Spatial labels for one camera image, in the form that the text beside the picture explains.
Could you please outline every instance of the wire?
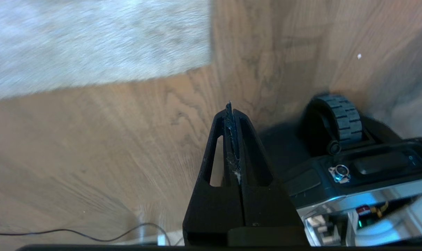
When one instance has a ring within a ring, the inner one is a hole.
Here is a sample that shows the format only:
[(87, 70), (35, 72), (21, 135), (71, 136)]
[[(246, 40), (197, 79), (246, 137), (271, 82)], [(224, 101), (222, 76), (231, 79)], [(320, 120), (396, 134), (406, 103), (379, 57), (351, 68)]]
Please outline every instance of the wire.
[(180, 242), (183, 240), (183, 237), (182, 238), (180, 238), (180, 240), (179, 241), (177, 241), (175, 244), (174, 244), (174, 246), (177, 246), (177, 245), (179, 245), (180, 244)]
[(133, 230), (136, 230), (136, 229), (138, 229), (138, 228), (140, 228), (140, 227), (144, 227), (144, 226), (152, 226), (152, 227), (155, 227), (156, 229), (160, 230), (160, 232), (162, 232), (162, 233), (163, 233), (163, 235), (165, 235), (166, 239), (168, 240), (168, 244), (169, 244), (169, 246), (171, 246), (171, 240), (169, 239), (168, 234), (166, 233), (166, 231), (165, 231), (162, 227), (160, 227), (159, 225), (157, 225), (157, 224), (155, 224), (155, 223), (151, 223), (151, 222), (142, 223), (142, 224), (139, 224), (138, 226), (132, 227), (131, 229), (127, 230), (124, 234), (122, 234), (122, 235), (120, 235), (120, 236), (118, 236), (118, 237), (112, 238), (112, 239), (98, 239), (98, 238), (91, 237), (91, 236), (89, 236), (89, 235), (83, 234), (83, 233), (78, 232), (78, 231), (75, 231), (75, 230), (71, 230), (71, 229), (64, 229), (64, 228), (61, 228), (61, 229), (55, 229), (55, 230), (48, 230), (48, 231), (42, 231), (42, 232), (29, 232), (29, 233), (0, 233), (0, 235), (2, 235), (2, 236), (43, 235), (43, 234), (49, 234), (49, 233), (53, 233), (53, 232), (62, 232), (62, 231), (66, 231), (66, 232), (72, 232), (72, 233), (75, 233), (75, 234), (77, 234), (77, 235), (81, 235), (81, 236), (83, 236), (83, 237), (89, 238), (89, 239), (91, 239), (91, 240), (93, 240), (93, 241), (97, 241), (97, 242), (112, 242), (112, 241), (116, 241), (116, 240), (118, 240), (119, 238), (123, 237), (124, 235), (127, 235), (128, 233), (132, 232)]

